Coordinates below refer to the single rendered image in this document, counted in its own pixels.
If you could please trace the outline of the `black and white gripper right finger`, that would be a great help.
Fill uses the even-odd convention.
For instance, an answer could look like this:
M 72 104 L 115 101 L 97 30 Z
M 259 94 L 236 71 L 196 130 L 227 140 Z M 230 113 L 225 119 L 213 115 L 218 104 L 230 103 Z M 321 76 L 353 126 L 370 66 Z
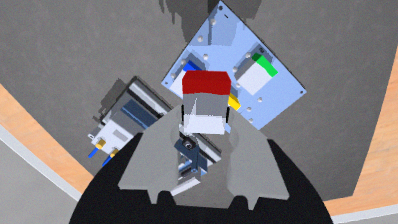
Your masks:
M 248 200 L 249 210 L 284 224 L 334 224 L 307 177 L 275 143 L 232 106 L 227 107 L 229 142 L 233 146 L 227 188 Z M 232 126 L 231 126 L 232 123 Z

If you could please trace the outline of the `white block with green end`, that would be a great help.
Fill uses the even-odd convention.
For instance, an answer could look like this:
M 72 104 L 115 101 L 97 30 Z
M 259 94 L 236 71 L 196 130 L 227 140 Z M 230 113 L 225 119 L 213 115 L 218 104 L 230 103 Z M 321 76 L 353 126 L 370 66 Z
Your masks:
M 277 73 L 278 71 L 262 55 L 255 53 L 234 78 L 253 96 Z

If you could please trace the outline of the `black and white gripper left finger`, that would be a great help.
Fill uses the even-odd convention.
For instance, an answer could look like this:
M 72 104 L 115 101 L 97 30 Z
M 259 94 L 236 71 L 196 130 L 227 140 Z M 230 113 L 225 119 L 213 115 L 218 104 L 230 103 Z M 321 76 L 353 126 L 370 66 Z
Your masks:
M 137 206 L 156 204 L 160 191 L 178 185 L 179 104 L 138 132 L 94 176 L 80 197 L 69 224 L 106 224 Z

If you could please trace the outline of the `white block with blue end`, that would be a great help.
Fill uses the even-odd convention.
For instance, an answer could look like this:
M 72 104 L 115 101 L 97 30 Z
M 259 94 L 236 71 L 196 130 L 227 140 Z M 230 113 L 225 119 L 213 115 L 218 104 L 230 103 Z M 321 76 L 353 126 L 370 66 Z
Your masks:
M 173 82 L 173 84 L 170 86 L 170 89 L 175 93 L 177 93 L 182 98 L 183 98 L 182 78 L 187 70 L 201 70 L 201 69 L 197 65 L 195 65 L 192 61 L 189 61 L 187 65 L 184 67 L 184 69 L 181 71 L 181 73 L 178 75 L 176 80 Z

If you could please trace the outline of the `grey block with red end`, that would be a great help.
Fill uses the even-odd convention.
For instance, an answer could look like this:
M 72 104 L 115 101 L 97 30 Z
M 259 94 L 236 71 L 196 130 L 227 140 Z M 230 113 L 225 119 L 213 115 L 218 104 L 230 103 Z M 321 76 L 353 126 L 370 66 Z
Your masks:
M 187 70 L 182 78 L 184 132 L 224 134 L 230 89 L 227 71 Z

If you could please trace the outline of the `white block with yellow end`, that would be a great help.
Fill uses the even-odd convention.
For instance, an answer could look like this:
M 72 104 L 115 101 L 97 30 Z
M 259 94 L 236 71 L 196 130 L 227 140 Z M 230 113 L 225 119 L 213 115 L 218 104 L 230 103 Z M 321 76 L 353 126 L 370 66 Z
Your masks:
M 239 103 L 239 101 L 238 101 L 238 99 L 233 95 L 233 94 L 231 94 L 230 93 L 230 96 L 229 96 L 229 103 L 228 103 L 228 106 L 232 106 L 234 109 L 238 109 L 239 107 L 241 107 L 241 105 L 240 105 L 240 103 Z

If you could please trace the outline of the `white flat bar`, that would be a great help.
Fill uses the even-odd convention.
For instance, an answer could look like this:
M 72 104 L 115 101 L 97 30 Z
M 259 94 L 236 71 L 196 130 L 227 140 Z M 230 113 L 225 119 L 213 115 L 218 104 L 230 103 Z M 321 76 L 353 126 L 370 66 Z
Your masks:
M 183 158 L 180 159 L 179 168 L 181 168 L 182 166 L 185 165 L 185 161 L 186 161 L 186 158 L 185 158 L 185 157 L 183 157 Z

